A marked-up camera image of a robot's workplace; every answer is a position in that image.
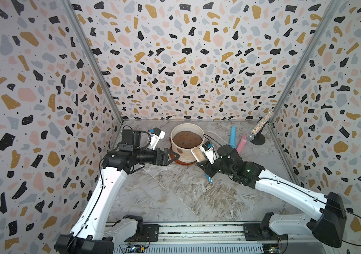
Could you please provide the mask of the white scrub brush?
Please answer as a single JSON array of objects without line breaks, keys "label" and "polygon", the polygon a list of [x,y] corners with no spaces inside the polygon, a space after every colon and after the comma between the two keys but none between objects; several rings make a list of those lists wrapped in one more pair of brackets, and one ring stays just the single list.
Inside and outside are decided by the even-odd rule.
[{"label": "white scrub brush", "polygon": [[207,160],[207,157],[205,156],[204,152],[201,150],[201,147],[195,147],[195,148],[191,149],[191,153],[198,163],[204,162]]}]

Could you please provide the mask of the cream ceramic pot with soil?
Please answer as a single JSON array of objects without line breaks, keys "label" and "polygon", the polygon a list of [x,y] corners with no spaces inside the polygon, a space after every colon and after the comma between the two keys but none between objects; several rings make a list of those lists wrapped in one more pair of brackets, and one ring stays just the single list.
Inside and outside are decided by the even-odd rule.
[{"label": "cream ceramic pot with soil", "polygon": [[171,148],[179,154],[178,160],[191,163],[195,161],[191,149],[201,146],[204,141],[204,131],[196,124],[185,123],[176,126],[170,134]]}]

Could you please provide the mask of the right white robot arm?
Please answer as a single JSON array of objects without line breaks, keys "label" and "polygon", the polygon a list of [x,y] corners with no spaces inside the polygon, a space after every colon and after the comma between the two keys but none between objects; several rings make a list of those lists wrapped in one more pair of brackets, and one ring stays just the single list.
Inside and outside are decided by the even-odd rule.
[{"label": "right white robot arm", "polygon": [[260,164],[242,160],[229,145],[218,151],[203,145],[193,148],[191,153],[208,178],[217,173],[227,175],[240,185],[273,195],[301,211],[290,215],[266,213],[258,229],[263,238],[313,236],[330,247],[342,246],[347,216],[340,195],[334,192],[324,195],[293,184]]}]

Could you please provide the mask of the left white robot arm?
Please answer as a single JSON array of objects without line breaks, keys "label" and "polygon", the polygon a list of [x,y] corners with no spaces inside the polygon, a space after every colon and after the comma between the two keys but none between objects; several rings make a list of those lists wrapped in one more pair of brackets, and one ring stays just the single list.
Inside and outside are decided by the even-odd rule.
[{"label": "left white robot arm", "polygon": [[100,163],[100,177],[88,204],[67,235],[60,235],[54,249],[60,254],[111,254],[116,246],[129,238],[143,236],[142,217],[127,215],[105,236],[105,226],[113,202],[128,175],[136,172],[134,165],[167,166],[179,154],[167,148],[110,151]]}]

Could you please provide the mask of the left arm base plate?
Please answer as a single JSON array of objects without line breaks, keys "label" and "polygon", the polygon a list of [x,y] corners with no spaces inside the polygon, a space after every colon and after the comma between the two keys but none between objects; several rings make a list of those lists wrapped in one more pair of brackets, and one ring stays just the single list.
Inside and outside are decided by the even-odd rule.
[{"label": "left arm base plate", "polygon": [[158,234],[159,224],[143,224],[143,226],[137,226],[136,234],[124,242],[157,242]]}]

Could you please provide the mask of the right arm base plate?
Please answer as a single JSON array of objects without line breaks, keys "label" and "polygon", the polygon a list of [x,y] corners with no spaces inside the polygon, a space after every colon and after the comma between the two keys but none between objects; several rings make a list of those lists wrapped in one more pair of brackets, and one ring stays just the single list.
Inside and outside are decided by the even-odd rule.
[{"label": "right arm base plate", "polygon": [[285,241],[288,239],[287,234],[277,235],[269,227],[262,228],[260,223],[243,224],[243,233],[246,241]]}]

